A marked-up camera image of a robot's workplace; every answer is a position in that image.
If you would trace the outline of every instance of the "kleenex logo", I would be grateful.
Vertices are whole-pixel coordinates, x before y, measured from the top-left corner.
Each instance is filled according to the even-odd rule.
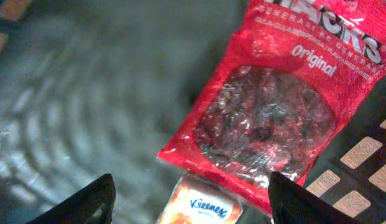
[[[203,199],[190,200],[191,208],[200,208],[202,210],[209,210],[218,215],[220,218],[224,218],[227,215],[227,210],[219,206],[211,205],[210,203],[203,202]]]

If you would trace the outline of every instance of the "plastic wrapper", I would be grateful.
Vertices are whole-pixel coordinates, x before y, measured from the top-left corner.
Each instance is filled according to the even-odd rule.
[[[172,192],[157,224],[234,224],[242,205],[216,184],[185,174]]]
[[[271,214],[269,174],[303,185],[386,75],[385,16],[386,3],[378,0],[252,0],[222,62],[158,157]]]

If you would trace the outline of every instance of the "orange and white package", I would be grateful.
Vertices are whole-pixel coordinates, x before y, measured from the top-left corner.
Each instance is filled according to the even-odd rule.
[[[210,182],[185,174],[157,224],[234,224],[241,213],[237,199]]]

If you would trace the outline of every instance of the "snack bag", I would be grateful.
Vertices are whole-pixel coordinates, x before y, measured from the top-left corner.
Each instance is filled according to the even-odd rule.
[[[241,204],[215,184],[191,174],[180,178],[157,224],[234,224]]]
[[[158,157],[271,214],[270,173],[303,185],[385,75],[386,1],[253,0]]]

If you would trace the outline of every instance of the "sealed packet corner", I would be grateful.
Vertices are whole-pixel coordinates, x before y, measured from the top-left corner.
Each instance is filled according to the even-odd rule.
[[[242,205],[231,194],[187,173],[176,184],[156,224],[234,224],[241,214]]]
[[[271,214],[270,174],[303,185],[316,158],[386,75],[386,6],[370,13],[384,5],[375,2],[252,0],[158,158]]]

